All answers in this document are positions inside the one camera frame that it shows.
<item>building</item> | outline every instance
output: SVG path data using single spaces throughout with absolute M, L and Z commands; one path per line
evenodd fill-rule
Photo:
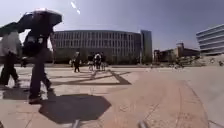
M 224 24 L 196 34 L 201 54 L 206 56 L 224 53 Z
M 184 43 L 178 43 L 176 48 L 164 51 L 154 50 L 154 62 L 175 62 L 177 59 L 198 56 L 199 51 L 184 47 Z
M 141 31 L 141 52 L 143 56 L 143 62 L 152 61 L 152 33 L 151 31 Z
M 81 53 L 82 61 L 87 61 L 89 54 L 103 53 L 109 63 L 137 63 L 140 60 L 142 45 L 149 48 L 144 55 L 152 57 L 152 41 L 147 35 L 142 43 L 142 34 L 111 30 L 73 30 L 56 31 L 51 41 L 54 44 L 54 59 L 68 62 L 75 52 Z

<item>umbrella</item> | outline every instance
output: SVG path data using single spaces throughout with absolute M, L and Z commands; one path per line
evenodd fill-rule
M 48 25 L 53 27 L 62 22 L 62 15 L 48 9 L 39 9 L 25 13 L 18 23 L 23 29 L 32 29 L 36 25 L 41 25 L 43 20 L 47 20 Z
M 0 28 L 0 37 L 3 37 L 4 35 L 9 34 L 12 31 L 17 29 L 18 29 L 18 26 L 16 22 L 11 22 L 9 24 L 6 24 Z

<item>paved plaza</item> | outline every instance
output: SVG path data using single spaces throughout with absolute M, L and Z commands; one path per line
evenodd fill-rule
M 17 68 L 28 88 L 31 68 Z M 47 68 L 54 93 L 42 86 L 43 102 L 27 103 L 23 89 L 0 91 L 5 128 L 223 128 L 220 67 L 175 69 Z

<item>blue sky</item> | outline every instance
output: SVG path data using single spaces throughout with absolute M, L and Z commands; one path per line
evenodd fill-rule
M 223 0 L 7 0 L 1 2 L 0 25 L 18 21 L 25 12 L 48 8 L 63 15 L 55 30 L 145 29 L 152 31 L 154 48 L 172 48 L 180 41 L 197 48 L 198 31 L 224 24 L 223 5 Z

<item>dark pants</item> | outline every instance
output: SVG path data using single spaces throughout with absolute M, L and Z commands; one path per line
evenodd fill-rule
M 78 70 L 78 72 L 80 72 L 80 70 L 79 70 L 79 64 L 76 64 L 75 63 L 75 72 L 76 72 L 76 70 Z
M 41 81 L 47 88 L 50 88 L 51 82 L 45 73 L 45 53 L 47 49 L 42 49 L 35 57 L 34 67 L 32 70 L 32 77 L 30 83 L 29 99 L 37 98 L 40 95 Z
M 8 85 L 10 75 L 14 81 L 18 80 L 18 75 L 16 73 L 16 69 L 14 68 L 15 60 L 16 55 L 11 52 L 4 57 L 4 67 L 0 77 L 1 85 Z

